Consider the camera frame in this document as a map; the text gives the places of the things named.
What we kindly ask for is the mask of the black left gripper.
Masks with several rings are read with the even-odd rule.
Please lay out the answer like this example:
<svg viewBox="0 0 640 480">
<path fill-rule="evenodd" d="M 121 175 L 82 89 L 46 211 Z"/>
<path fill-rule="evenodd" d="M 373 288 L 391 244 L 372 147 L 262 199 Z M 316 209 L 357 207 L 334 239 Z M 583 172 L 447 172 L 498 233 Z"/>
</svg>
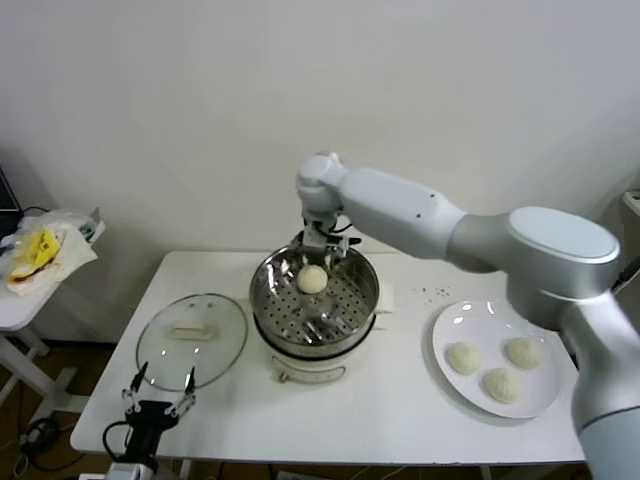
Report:
<svg viewBox="0 0 640 480">
<path fill-rule="evenodd" d="M 186 377 L 182 397 L 175 403 L 141 400 L 139 390 L 145 380 L 148 363 L 134 375 L 129 386 L 122 390 L 125 401 L 125 420 L 131 428 L 125 457 L 136 463 L 153 463 L 165 431 L 176 426 L 176 417 L 184 416 L 196 402 L 195 368 L 192 367 Z"/>
</svg>

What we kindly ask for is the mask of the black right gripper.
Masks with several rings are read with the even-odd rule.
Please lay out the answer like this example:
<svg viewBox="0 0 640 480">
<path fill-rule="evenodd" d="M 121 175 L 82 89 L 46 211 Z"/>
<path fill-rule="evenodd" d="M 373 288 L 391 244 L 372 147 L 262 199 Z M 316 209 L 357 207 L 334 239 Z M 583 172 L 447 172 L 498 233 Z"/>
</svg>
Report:
<svg viewBox="0 0 640 480">
<path fill-rule="evenodd" d="M 307 254 L 311 255 L 321 255 L 325 254 L 331 248 L 331 244 L 329 240 L 320 235 L 311 235 L 304 234 L 303 235 L 303 250 Z M 302 255 L 302 263 L 303 265 L 309 264 L 308 257 L 303 254 Z M 334 266 L 333 256 L 331 254 L 324 256 L 324 267 L 327 271 L 331 271 Z"/>
</svg>

